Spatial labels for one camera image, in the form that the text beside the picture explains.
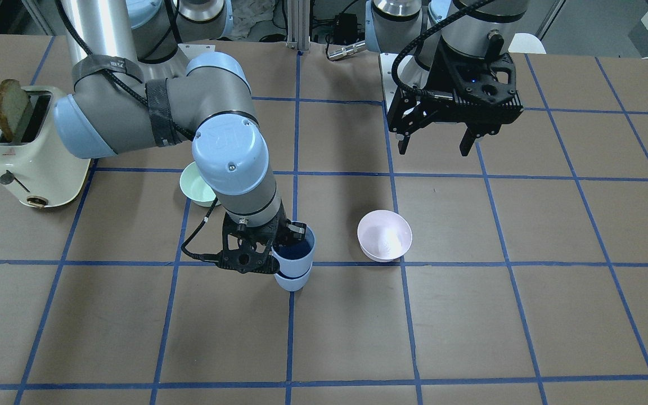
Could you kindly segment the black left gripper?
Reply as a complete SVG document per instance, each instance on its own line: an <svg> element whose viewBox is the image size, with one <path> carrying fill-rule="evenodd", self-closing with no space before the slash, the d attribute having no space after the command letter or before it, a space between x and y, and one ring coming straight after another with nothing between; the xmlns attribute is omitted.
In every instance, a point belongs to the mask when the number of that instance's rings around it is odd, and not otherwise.
<svg viewBox="0 0 648 405"><path fill-rule="evenodd" d="M398 153L406 154L411 135L431 123L465 123L458 150L468 156L478 139L494 135L524 112L509 53L491 60L468 57L440 39L421 92L396 90L388 111L389 131Z"/></svg>

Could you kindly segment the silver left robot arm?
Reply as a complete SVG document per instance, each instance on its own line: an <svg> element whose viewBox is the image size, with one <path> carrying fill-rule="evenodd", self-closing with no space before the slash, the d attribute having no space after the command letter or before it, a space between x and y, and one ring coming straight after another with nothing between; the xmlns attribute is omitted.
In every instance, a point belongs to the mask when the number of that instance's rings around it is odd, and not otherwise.
<svg viewBox="0 0 648 405"><path fill-rule="evenodd" d="M388 130L407 152L432 123L462 123L460 153L499 133L524 111L507 51L527 1L368 1L365 41L394 56Z"/></svg>

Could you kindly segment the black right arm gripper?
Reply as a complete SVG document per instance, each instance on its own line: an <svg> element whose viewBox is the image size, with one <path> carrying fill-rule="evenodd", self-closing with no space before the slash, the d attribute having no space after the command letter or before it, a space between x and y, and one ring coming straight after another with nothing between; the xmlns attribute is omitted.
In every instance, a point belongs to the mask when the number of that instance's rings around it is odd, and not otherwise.
<svg viewBox="0 0 648 405"><path fill-rule="evenodd" d="M273 247L304 241L307 231L305 223L288 219L283 208L267 223L257 227L239 224L225 215L223 248L216 254L214 264L241 274L273 275L280 268L273 256Z"/></svg>

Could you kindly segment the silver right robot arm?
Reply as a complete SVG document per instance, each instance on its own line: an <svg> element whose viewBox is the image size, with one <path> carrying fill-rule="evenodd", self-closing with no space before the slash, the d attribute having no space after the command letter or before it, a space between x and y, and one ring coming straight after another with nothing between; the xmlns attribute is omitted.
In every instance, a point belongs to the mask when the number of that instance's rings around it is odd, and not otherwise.
<svg viewBox="0 0 648 405"><path fill-rule="evenodd" d="M83 56L74 94L53 114L65 148L81 159L112 157L191 141L196 171L224 209L223 248L182 253L236 272L299 280L313 266L313 233L292 221L273 175L250 84L234 57L203 53L183 75L148 78L123 1L57 1L57 13Z"/></svg>

